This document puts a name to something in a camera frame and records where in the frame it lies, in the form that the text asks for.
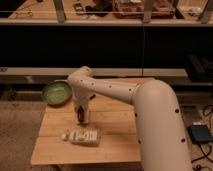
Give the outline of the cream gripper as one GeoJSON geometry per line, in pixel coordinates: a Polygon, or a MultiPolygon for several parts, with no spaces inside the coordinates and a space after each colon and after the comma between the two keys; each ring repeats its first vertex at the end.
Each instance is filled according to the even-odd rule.
{"type": "MultiPolygon", "coordinates": [[[[74,118],[78,122],[78,108],[87,108],[90,101],[90,96],[88,93],[75,92],[73,94],[74,103],[74,118]]],[[[89,122],[89,109],[84,109],[84,122],[89,122]]]]}

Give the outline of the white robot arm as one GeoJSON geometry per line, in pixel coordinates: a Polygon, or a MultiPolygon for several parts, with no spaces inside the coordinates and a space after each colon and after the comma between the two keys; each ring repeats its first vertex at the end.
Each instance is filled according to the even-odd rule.
{"type": "Polygon", "coordinates": [[[192,171],[180,106],[174,90],[151,79],[125,83],[91,77],[83,66],[68,76],[74,99],[88,103],[90,92],[114,98],[134,107],[141,165],[144,171],[192,171]]]}

